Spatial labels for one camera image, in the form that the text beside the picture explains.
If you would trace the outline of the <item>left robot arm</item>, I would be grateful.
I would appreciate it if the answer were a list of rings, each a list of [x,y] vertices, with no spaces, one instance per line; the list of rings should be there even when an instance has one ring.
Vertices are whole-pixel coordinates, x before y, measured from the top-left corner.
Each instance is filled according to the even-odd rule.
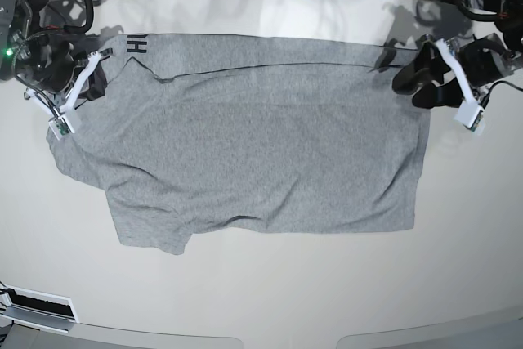
[[[393,92],[411,96],[422,109],[471,103],[484,110],[497,86],[521,91],[504,78],[522,68],[522,0],[484,1],[485,14],[462,0],[454,4],[469,20],[490,22],[498,32],[462,47],[452,39],[423,38],[416,57],[393,78]]]

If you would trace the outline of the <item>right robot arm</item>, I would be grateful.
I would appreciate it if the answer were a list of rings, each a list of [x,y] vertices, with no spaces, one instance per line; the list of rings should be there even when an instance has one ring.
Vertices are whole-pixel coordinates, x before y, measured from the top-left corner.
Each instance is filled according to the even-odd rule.
[[[42,11],[50,0],[1,0],[1,80],[16,78],[37,94],[68,91],[87,65],[87,53],[76,54],[74,41],[94,22],[93,0],[82,0],[82,25],[45,25]]]

